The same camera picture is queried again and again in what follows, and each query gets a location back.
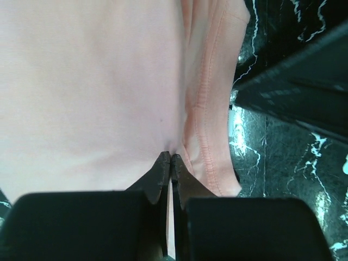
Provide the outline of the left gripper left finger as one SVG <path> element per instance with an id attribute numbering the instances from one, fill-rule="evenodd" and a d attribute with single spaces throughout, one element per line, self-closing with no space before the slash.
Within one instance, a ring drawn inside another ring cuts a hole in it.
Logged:
<path id="1" fill-rule="evenodd" d="M 124 191 L 31 193 L 1 228 L 1 260 L 165 260 L 170 154 Z"/>

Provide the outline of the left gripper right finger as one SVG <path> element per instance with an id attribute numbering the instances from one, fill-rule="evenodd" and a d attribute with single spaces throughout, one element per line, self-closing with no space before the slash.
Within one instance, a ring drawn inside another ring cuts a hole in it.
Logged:
<path id="1" fill-rule="evenodd" d="M 332 260 L 302 200 L 217 197 L 177 154 L 171 178 L 177 260 Z"/>

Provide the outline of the salmon pink t-shirt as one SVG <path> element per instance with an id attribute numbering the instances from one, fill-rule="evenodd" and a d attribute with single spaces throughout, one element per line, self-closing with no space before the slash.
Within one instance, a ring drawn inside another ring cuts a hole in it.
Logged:
<path id="1" fill-rule="evenodd" d="M 244 1 L 1 1 L 1 190 L 127 189 L 162 152 L 241 186 L 228 107 Z"/>

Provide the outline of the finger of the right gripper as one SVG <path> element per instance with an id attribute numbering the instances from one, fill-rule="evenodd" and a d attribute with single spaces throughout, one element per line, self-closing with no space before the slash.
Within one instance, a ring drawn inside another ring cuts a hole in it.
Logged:
<path id="1" fill-rule="evenodd" d="M 347 141 L 347 21 L 238 86 L 234 104 Z"/>

